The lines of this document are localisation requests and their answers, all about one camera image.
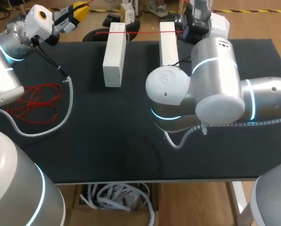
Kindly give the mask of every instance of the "tangled white cable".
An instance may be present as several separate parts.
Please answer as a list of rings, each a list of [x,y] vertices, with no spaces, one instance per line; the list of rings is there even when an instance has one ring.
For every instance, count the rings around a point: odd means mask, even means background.
[[[150,190],[148,186],[145,183],[141,183],[144,185],[147,189],[148,194],[144,193],[142,190],[133,187],[131,185],[125,184],[125,183],[110,183],[105,185],[103,188],[101,188],[97,195],[96,200],[99,206],[96,206],[93,204],[92,199],[95,198],[95,193],[98,187],[98,184],[94,184],[93,188],[92,184],[88,185],[87,190],[87,198],[88,200],[80,194],[80,198],[89,205],[94,210],[125,210],[125,211],[131,211],[134,210],[138,203],[140,202],[140,195],[145,198],[145,202],[142,203],[142,205],[148,204],[149,211],[150,211],[150,222],[149,226],[153,226],[154,224],[154,211],[153,206],[150,201]],[[133,201],[129,203],[128,205],[123,204],[123,199],[126,198],[127,194],[132,193],[134,195]]]
[[[14,119],[12,118],[12,116],[10,116],[9,113],[7,113],[6,111],[0,109],[0,113],[4,114],[9,120],[10,122],[12,123],[15,131],[24,136],[24,137],[39,137],[39,136],[43,136],[43,135],[46,135],[46,134],[49,134],[57,129],[59,129],[61,126],[64,125],[64,123],[67,121],[70,113],[71,113],[71,109],[72,109],[72,106],[73,106],[73,99],[74,99],[74,90],[73,90],[73,84],[71,82],[71,78],[68,76],[67,79],[63,82],[68,82],[68,85],[69,85],[69,107],[68,107],[68,111],[65,115],[65,118],[62,120],[62,122],[60,124],[58,124],[57,126],[55,126],[54,128],[51,128],[45,132],[42,132],[42,133],[35,133],[35,134],[27,134],[27,133],[23,133],[19,128],[18,126],[16,125]]]
[[[272,124],[277,124],[281,123],[281,118],[280,119],[275,119],[275,120],[268,120],[268,121],[257,121],[257,122],[235,122],[235,123],[230,123],[226,125],[197,125],[189,129],[182,137],[182,140],[180,141],[179,145],[174,144],[172,139],[170,138],[169,134],[165,131],[164,135],[169,142],[169,144],[174,148],[174,149],[180,149],[183,147],[185,141],[187,140],[188,136],[195,132],[196,130],[205,128],[205,127],[245,127],[245,126],[266,126],[266,125],[272,125]]]

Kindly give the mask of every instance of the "cardboard box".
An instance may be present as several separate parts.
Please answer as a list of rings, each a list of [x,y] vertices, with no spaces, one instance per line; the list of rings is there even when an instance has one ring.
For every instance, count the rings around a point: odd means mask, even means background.
[[[150,190],[150,200],[154,211],[158,211],[160,202],[160,184],[159,183],[146,183]],[[88,185],[78,185],[75,193],[74,199],[74,209],[77,210],[92,210],[87,204],[85,204],[81,198],[80,194],[83,194],[87,198],[87,186]],[[138,208],[138,211],[148,211],[147,206],[142,206]]]
[[[121,23],[130,24],[134,22],[134,8],[129,2],[128,4],[121,4]]]

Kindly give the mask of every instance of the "yellow and black tool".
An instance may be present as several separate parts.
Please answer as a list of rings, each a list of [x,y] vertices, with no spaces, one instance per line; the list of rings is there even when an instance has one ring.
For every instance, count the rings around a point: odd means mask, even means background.
[[[88,2],[76,2],[53,14],[54,33],[70,32],[82,22],[89,12]]]

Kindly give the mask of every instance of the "shoe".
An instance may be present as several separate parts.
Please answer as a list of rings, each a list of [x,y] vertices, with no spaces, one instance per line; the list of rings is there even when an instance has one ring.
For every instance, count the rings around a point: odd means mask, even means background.
[[[164,17],[168,15],[168,12],[166,10],[166,5],[164,4],[163,6],[158,6],[155,4],[154,1],[150,1],[149,4],[147,5],[147,9],[151,12],[157,15],[158,17]]]

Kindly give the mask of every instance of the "yellow and black tape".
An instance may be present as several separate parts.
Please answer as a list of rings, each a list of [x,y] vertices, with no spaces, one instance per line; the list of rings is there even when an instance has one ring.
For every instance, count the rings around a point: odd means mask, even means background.
[[[6,8],[6,10],[13,11],[13,10],[20,10],[18,8]],[[61,8],[48,8],[50,11],[60,11]],[[91,13],[120,13],[120,9],[90,9],[89,12]],[[177,11],[168,11],[169,13],[177,13]],[[281,13],[281,9],[221,9],[221,10],[212,10],[213,13]]]

